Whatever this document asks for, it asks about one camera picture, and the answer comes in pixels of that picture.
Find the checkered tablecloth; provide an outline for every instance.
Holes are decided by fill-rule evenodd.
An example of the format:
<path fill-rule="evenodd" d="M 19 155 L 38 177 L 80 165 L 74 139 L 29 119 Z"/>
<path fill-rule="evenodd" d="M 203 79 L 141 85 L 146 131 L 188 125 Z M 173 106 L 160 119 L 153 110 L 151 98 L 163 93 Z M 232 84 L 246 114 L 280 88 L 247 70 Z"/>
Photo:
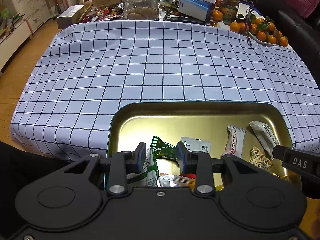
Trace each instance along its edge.
<path fill-rule="evenodd" d="M 320 91 L 293 51 L 215 27 L 161 21 L 77 24 L 58 33 L 23 90 L 14 140 L 63 159 L 106 156 L 113 115 L 133 102 L 265 102 L 295 148 L 320 149 Z"/>

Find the white candy wrapper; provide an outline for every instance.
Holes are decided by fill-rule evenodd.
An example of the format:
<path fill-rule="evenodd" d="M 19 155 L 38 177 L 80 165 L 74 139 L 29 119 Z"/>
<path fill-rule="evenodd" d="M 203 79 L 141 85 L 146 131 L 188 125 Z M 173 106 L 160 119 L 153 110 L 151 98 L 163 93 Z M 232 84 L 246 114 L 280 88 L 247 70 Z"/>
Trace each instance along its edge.
<path fill-rule="evenodd" d="M 224 153 L 222 155 L 233 154 L 241 158 L 246 130 L 232 125 L 228 125 L 228 130 L 230 131 L 229 139 L 226 145 L 226 149 L 224 150 Z"/>
<path fill-rule="evenodd" d="M 194 139 L 181 136 L 181 141 L 189 152 L 200 151 L 210 154 L 211 143 L 200 139 Z"/>
<path fill-rule="evenodd" d="M 135 187 L 154 187 L 159 178 L 159 170 L 151 147 L 147 149 L 146 160 L 143 164 L 140 174 L 130 173 L 127 175 L 127 182 L 130 186 Z"/>
<path fill-rule="evenodd" d="M 249 122 L 254 134 L 258 138 L 264 150 L 270 155 L 271 160 L 273 160 L 272 150 L 273 147 L 279 144 L 275 135 L 273 134 L 269 125 L 259 121 Z"/>

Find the leather couch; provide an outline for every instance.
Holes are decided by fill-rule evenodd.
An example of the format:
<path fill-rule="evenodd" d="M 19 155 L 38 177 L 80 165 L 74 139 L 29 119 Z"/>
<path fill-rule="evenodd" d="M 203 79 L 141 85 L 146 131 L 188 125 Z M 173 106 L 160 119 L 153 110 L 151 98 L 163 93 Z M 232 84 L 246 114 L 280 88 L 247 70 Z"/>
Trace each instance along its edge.
<path fill-rule="evenodd" d="M 281 0 L 256 0 L 254 7 L 288 37 L 320 88 L 320 5 L 307 19 Z"/>

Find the metal tray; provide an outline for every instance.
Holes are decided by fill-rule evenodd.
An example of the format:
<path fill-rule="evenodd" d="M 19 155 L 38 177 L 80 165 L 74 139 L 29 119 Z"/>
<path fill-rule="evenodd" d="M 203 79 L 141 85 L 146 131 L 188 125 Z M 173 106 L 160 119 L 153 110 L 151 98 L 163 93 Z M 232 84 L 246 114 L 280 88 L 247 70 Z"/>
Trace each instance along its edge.
<path fill-rule="evenodd" d="M 198 138 L 212 143 L 210 156 L 220 158 L 228 140 L 228 125 L 245 128 L 242 158 L 249 160 L 253 146 L 264 152 L 260 142 L 249 126 L 251 121 L 267 123 L 279 144 L 292 147 L 292 141 L 280 112 L 269 104 L 244 102 L 153 102 L 133 103 L 121 108 L 111 122 L 108 156 L 113 152 L 136 148 L 140 141 L 151 144 L 153 136 L 176 145 L 181 136 Z M 274 159 L 271 173 L 288 175 L 281 161 Z M 174 161 L 157 159 L 159 172 L 179 175 Z M 295 183 L 299 177 L 290 173 Z M 221 185 L 221 175 L 214 174 L 215 185 Z"/>

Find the silver screw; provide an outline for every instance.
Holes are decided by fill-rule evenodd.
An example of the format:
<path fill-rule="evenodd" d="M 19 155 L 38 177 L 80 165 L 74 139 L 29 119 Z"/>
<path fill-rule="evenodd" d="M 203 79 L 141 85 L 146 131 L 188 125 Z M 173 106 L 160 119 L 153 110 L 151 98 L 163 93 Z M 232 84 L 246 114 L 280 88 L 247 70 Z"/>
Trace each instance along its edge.
<path fill-rule="evenodd" d="M 210 193 L 211 191 L 213 191 L 213 188 L 209 185 L 200 185 L 197 187 L 197 191 L 205 194 L 205 193 Z"/>
<path fill-rule="evenodd" d="M 113 185 L 109 188 L 109 191 L 114 194 L 120 194 L 120 193 L 124 192 L 124 187 L 121 185 Z"/>
<path fill-rule="evenodd" d="M 157 195 L 158 195 L 159 197 L 163 197 L 163 196 L 165 195 L 165 193 L 162 192 L 162 191 L 159 191 L 159 192 L 157 192 Z"/>
<path fill-rule="evenodd" d="M 25 236 L 23 240 L 34 240 L 32 236 Z"/>

